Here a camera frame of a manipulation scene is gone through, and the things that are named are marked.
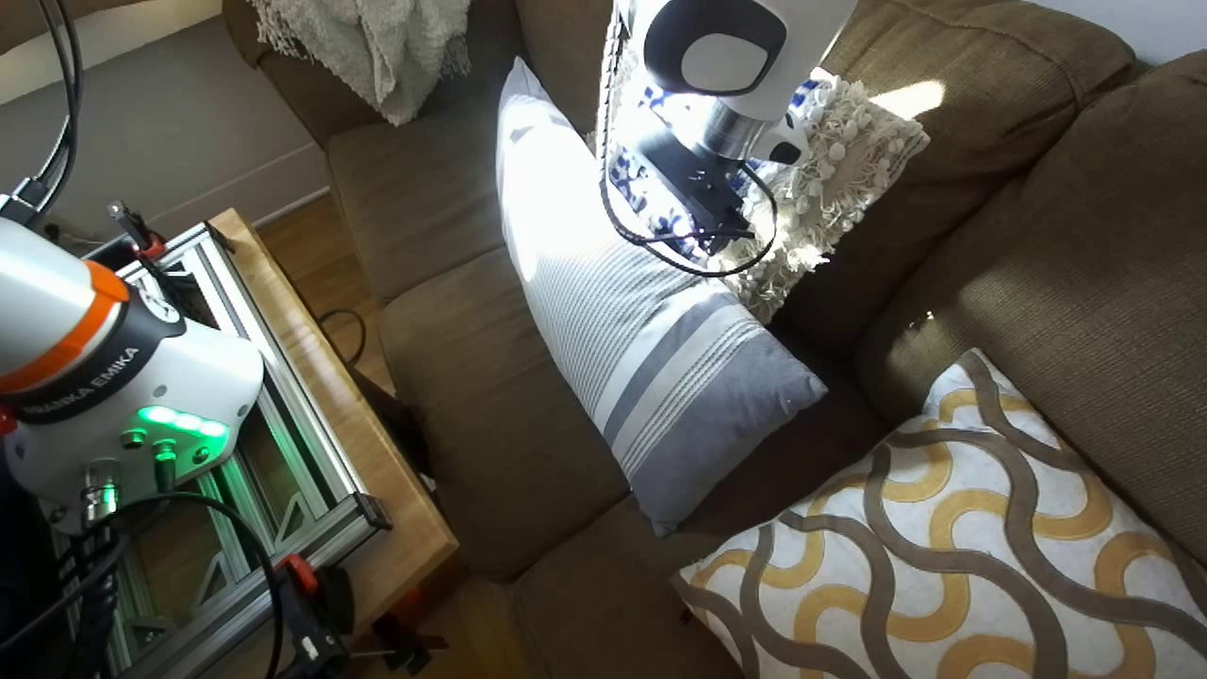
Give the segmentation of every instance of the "white striped pillow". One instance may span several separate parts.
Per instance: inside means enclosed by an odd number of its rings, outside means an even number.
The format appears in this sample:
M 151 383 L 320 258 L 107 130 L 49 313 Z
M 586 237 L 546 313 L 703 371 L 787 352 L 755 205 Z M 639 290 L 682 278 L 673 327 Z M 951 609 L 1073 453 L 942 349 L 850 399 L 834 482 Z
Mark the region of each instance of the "white striped pillow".
M 506 244 L 545 345 L 664 532 L 827 389 L 727 286 L 626 244 L 597 178 L 517 62 L 499 108 Z

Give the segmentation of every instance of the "yellow geometric pattern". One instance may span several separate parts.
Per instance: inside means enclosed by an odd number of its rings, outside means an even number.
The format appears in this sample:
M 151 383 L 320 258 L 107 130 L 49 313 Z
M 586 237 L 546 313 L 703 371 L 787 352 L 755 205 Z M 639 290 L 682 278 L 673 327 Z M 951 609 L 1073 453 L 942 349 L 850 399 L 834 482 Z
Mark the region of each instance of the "yellow geometric pattern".
M 1207 674 L 1207 569 L 981 352 L 869 461 L 677 586 L 748 674 Z

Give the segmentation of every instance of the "blanket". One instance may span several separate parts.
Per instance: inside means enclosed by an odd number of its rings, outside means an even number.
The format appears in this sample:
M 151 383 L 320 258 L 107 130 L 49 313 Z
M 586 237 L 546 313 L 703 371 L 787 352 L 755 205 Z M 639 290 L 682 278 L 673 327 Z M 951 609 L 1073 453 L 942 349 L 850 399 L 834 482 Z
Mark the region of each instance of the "blanket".
M 468 72 L 468 0 L 253 0 L 260 42 L 315 58 L 389 126 L 418 115 L 445 72 Z

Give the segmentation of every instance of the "wooden table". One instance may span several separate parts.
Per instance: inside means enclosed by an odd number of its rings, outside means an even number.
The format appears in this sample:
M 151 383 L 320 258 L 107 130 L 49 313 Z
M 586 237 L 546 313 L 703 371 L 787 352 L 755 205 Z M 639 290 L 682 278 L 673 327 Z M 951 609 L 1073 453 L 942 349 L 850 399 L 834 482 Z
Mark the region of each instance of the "wooden table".
M 445 565 L 457 538 L 264 240 L 233 210 L 214 215 L 210 227 L 230 240 L 230 261 L 270 335 L 302 374 L 302 385 L 328 418 L 366 493 L 391 523 L 391 532 L 372 535 L 342 562 L 355 586 L 355 632 L 364 634 L 404 593 L 418 589 L 438 565 Z M 214 667 L 214 674 L 264 674 L 264 662 L 268 632 Z

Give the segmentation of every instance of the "brown couch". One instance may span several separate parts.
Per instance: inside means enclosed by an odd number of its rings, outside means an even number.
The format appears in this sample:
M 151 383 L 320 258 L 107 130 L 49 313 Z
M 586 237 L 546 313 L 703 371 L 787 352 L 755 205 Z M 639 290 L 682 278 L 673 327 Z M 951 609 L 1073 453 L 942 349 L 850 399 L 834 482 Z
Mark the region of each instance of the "brown couch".
M 869 90 L 938 80 L 932 146 L 773 320 L 830 396 L 662 538 L 532 327 L 489 178 L 512 52 L 591 130 L 609 0 L 477 5 L 477 75 L 404 130 L 264 52 L 244 0 L 226 22 L 328 155 L 438 502 L 511 586 L 540 674 L 737 674 L 682 614 L 677 565 L 863 456 L 963 349 L 1207 559 L 1207 52 L 1148 72 L 1044 7 L 863 0 L 827 69 Z

